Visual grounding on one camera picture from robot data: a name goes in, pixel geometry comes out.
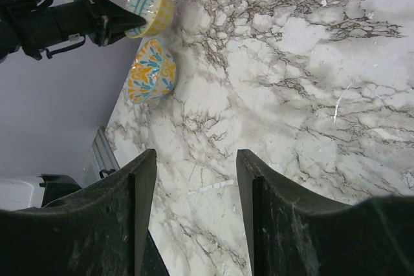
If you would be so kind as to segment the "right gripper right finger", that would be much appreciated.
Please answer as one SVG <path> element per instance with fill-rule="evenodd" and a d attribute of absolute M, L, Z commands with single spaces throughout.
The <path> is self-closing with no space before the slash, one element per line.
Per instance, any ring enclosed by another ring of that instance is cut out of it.
<path fill-rule="evenodd" d="M 241 149 L 237 182 L 254 275 L 412 275 L 413 197 L 347 205 Z"/>

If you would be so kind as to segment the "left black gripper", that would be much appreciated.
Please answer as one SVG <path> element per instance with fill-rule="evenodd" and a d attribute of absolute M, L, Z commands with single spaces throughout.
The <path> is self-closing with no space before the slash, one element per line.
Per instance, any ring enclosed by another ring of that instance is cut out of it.
<path fill-rule="evenodd" d="M 146 20 L 110 0 L 74 0 L 40 8 L 38 0 L 6 0 L 6 54 L 23 49 L 41 59 L 81 47 L 86 37 L 112 45 Z"/>

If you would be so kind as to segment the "blue orange floral bowl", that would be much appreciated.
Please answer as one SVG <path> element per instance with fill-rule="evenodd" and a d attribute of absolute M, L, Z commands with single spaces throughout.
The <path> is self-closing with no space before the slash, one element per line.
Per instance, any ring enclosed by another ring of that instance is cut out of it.
<path fill-rule="evenodd" d="M 156 39 L 146 41 L 137 52 L 127 82 L 127 97 L 134 104 L 166 97 L 177 82 L 172 54 Z"/>

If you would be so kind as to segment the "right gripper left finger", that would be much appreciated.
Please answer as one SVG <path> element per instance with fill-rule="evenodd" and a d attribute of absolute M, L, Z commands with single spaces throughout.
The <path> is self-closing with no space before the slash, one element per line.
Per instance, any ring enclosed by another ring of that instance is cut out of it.
<path fill-rule="evenodd" d="M 2 275 L 140 275 L 157 177 L 148 149 L 42 208 L 1 212 Z"/>

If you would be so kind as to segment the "blue yellow sun bowl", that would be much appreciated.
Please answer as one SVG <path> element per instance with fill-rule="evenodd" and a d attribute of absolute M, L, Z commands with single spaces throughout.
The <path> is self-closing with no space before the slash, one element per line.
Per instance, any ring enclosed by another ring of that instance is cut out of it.
<path fill-rule="evenodd" d="M 131 39 L 159 35 L 171 25 L 174 17 L 173 0 L 127 0 L 125 9 L 146 21 L 143 26 L 125 31 Z"/>

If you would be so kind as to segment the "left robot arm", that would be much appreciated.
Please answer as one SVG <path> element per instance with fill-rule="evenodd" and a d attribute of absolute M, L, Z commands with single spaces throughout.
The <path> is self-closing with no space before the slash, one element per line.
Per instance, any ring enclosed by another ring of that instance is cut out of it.
<path fill-rule="evenodd" d="M 110 0 L 1 0 L 1 59 L 18 50 L 35 60 L 85 44 L 106 47 L 146 20 Z"/>

